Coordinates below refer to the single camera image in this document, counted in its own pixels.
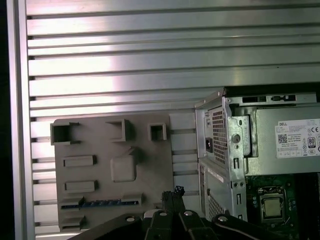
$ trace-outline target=metal slat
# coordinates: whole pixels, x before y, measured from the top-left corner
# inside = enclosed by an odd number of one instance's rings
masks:
[[[108,44],[90,46],[63,46],[49,48],[29,49],[29,56],[47,56],[66,54],[87,54],[87,53],[116,53],[128,51],[151,51],[151,50],[184,50],[200,48],[225,48],[244,46],[264,46],[264,45],[292,45],[292,44],[314,44],[320,42],[320,36],[286,36],[286,37],[266,37],[256,38],[235,38],[235,39],[210,39],[210,40],[183,40],[151,43],[131,43],[131,44]]]
[[[192,109],[197,101],[178,101],[178,102],[155,102],[140,104],[124,104],[112,106],[90,106],[90,107],[66,107],[53,109],[31,110],[30,116],[38,117],[57,117],[72,115],[90,115],[105,113],[128,113],[143,111],[161,111],[161,110],[183,110]]]
[[[196,129],[196,115],[191,113],[171,113],[170,114],[171,130]]]
[[[57,186],[55,183],[34,184],[34,201],[53,201],[57,200]]]
[[[313,7],[30,19],[27,21],[27,32],[30,36],[36,36],[155,29],[310,24],[320,22],[318,13],[319,9]]]
[[[31,156],[33,159],[54,158],[55,147],[50,142],[32,142]]]
[[[35,227],[35,234],[48,234],[48,233],[58,233],[58,232],[60,232],[60,228],[58,225]]]
[[[198,156],[197,154],[182,154],[182,155],[173,155],[172,156],[172,162],[174,164],[179,163],[197,163],[198,162]]]
[[[173,177],[175,186],[183,186],[186,192],[199,191],[199,176],[195,175],[182,175]]]
[[[31,109],[41,108],[58,108],[58,107],[79,107],[91,105],[115,105],[115,104],[130,104],[130,103],[151,103],[151,102],[173,102],[196,100],[199,101],[204,96],[209,95],[214,91],[214,88],[197,89],[197,90],[167,90],[167,91],[145,91],[123,93],[121,95],[100,95],[100,96],[76,96],[76,97],[59,97],[37,99],[30,101]]]
[[[195,133],[171,135],[172,151],[186,151],[197,149],[197,136]]]
[[[55,160],[52,160],[53,162],[37,162],[32,164],[32,170],[33,171],[48,171],[48,170],[55,170],[56,164]]]
[[[30,60],[29,74],[47,76],[154,69],[303,64],[319,62],[319,56],[318,45],[219,48],[206,51]]]
[[[36,223],[57,223],[58,222],[58,205],[36,205],[34,206],[34,221]]]
[[[237,43],[239,41],[242,44],[252,43],[254,45],[259,44],[260,41],[264,43],[279,40],[276,44],[280,44],[283,40],[296,41],[301,39],[301,36],[306,35],[318,35],[320,29],[318,26],[282,26],[282,27],[250,27],[250,28],[224,28],[219,30],[188,30],[188,31],[174,31],[174,32],[147,32],[147,33],[130,33],[130,34],[115,34],[115,35],[94,35],[94,36],[81,36],[76,35],[72,37],[50,37],[46,38],[34,38],[28,40],[29,55],[33,52],[33,49],[38,48],[50,48],[50,47],[72,47],[72,46],[92,46],[92,45],[125,45],[125,44],[137,44],[148,42],[165,42],[170,41],[174,43],[179,41],[182,44],[184,41],[189,40],[211,40],[212,43],[220,43],[226,45],[226,43]],[[260,37],[255,41],[250,38]]]
[[[173,164],[173,171],[174,172],[198,171],[198,163],[197,162],[174,163]]]
[[[56,171],[42,171],[42,172],[34,172],[32,174],[32,179],[34,181],[41,180],[56,180]]]
[[[318,4],[319,0],[27,0],[27,15]]]
[[[30,135],[31,138],[43,138],[48,137],[50,139],[50,124],[53,124],[55,120],[49,121],[32,121],[30,123]]]
[[[29,82],[30,96],[317,82],[317,64],[173,73],[48,78]]]

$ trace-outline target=metal case panel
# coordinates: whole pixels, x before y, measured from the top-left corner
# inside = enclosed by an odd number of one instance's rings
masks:
[[[318,156],[277,158],[275,126],[279,121],[319,119],[320,106],[277,107],[256,110],[258,157],[248,158],[247,175],[320,172]]]

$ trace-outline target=power supply label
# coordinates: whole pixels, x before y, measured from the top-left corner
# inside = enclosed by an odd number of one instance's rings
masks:
[[[279,159],[320,156],[320,119],[279,121],[275,142]]]

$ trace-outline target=metal mesh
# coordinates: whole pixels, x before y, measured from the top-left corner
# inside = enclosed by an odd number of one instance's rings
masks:
[[[228,150],[226,120],[222,110],[212,114],[213,128],[213,153],[215,160],[221,164],[226,164],[226,151]]]
[[[210,194],[209,196],[209,218],[210,220],[217,216],[218,214],[224,214],[225,211],[223,207],[215,200],[215,198]]]

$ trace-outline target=aluminum frame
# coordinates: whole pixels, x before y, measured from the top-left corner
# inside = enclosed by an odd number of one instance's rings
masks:
[[[27,16],[24,0],[7,0],[14,231],[16,239],[35,237],[30,138]]]

